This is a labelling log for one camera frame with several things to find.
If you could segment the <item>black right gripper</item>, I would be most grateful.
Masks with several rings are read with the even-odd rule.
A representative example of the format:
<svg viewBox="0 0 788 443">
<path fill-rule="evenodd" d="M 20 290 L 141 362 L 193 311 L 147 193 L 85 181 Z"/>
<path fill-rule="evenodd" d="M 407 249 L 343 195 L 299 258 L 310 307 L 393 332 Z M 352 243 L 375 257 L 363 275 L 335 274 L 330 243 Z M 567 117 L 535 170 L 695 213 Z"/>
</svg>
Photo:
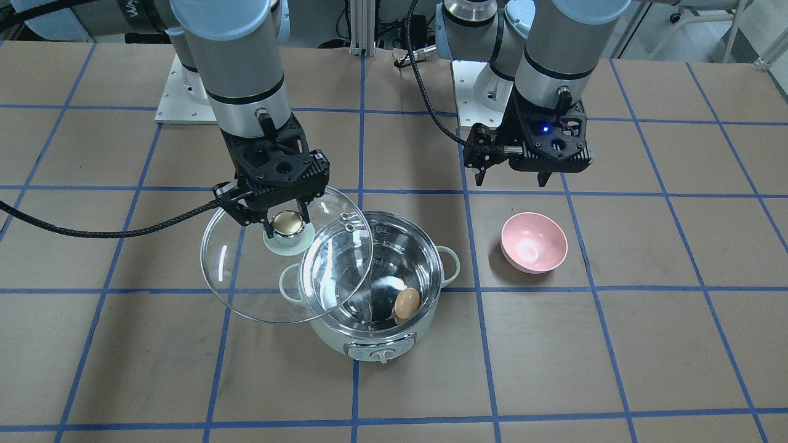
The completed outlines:
<svg viewBox="0 0 788 443">
<path fill-rule="evenodd" d="M 271 207 L 296 200 L 304 223 L 308 207 L 323 196 L 330 162 L 320 150 L 310 150 L 306 132 L 292 113 L 284 126 L 264 137 L 237 137 L 221 131 L 235 168 L 235 182 L 214 185 L 219 206 L 240 225 L 261 224 L 273 239 L 268 221 Z"/>
</svg>

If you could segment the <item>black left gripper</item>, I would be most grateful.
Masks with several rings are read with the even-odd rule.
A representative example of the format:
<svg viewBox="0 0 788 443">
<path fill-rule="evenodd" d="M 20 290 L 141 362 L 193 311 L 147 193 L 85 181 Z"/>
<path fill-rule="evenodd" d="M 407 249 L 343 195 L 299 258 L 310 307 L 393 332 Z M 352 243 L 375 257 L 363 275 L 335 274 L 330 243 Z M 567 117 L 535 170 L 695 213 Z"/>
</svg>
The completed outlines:
<svg viewBox="0 0 788 443">
<path fill-rule="evenodd" d="M 475 169 L 476 186 L 483 185 L 488 169 L 504 162 L 516 171 L 537 173 L 540 188 L 553 173 L 580 173 L 593 163 L 582 102 L 569 92 L 554 97 L 557 103 L 545 108 L 513 92 L 496 129 L 481 123 L 471 127 L 462 160 Z"/>
</svg>

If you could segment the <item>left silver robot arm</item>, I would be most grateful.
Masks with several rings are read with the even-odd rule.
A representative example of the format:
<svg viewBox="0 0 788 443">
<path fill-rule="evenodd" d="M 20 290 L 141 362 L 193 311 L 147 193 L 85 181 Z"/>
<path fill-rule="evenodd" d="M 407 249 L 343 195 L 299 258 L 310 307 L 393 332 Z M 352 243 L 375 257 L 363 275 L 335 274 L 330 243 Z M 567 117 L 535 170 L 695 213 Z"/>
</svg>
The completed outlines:
<svg viewBox="0 0 788 443">
<path fill-rule="evenodd" d="M 536 173 L 580 173 L 594 160 L 582 94 L 627 1 L 442 1 L 436 7 L 441 58 L 483 62 L 503 87 L 496 128 L 471 126 L 462 162 L 482 185 L 493 166 Z"/>
</svg>

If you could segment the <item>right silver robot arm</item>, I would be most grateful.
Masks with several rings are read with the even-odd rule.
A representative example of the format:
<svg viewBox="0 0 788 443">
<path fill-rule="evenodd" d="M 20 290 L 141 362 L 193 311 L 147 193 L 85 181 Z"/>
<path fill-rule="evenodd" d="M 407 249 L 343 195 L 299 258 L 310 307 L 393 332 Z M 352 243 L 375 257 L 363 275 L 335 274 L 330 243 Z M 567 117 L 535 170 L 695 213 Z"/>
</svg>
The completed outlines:
<svg viewBox="0 0 788 443">
<path fill-rule="evenodd" d="M 14 1 L 2 29 L 27 23 L 47 39 L 120 33 L 167 33 L 185 65 L 199 75 L 235 168 L 213 187 L 214 200 L 144 229 L 65 229 L 8 204 L 9 215 L 53 233 L 114 239 L 143 236 L 214 208 L 240 225 L 259 223 L 267 238 L 288 237 L 286 221 L 309 223 L 308 205 L 326 192 L 329 161 L 310 151 L 292 112 L 279 56 L 282 1 Z"/>
</svg>

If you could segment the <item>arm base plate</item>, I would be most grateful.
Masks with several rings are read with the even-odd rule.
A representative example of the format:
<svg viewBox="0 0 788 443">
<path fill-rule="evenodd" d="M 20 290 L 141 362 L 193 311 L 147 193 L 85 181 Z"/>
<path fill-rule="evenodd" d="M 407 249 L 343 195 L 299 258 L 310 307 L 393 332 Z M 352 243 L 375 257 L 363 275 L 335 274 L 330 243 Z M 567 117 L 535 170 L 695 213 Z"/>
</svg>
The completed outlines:
<svg viewBox="0 0 788 443">
<path fill-rule="evenodd" d="M 520 59 L 511 56 L 492 63 L 451 62 L 460 128 L 470 129 L 476 123 L 493 129 L 501 125 Z"/>
<path fill-rule="evenodd" d="M 183 67 L 177 55 L 161 93 L 155 121 L 161 124 L 216 124 L 199 73 Z"/>
</svg>

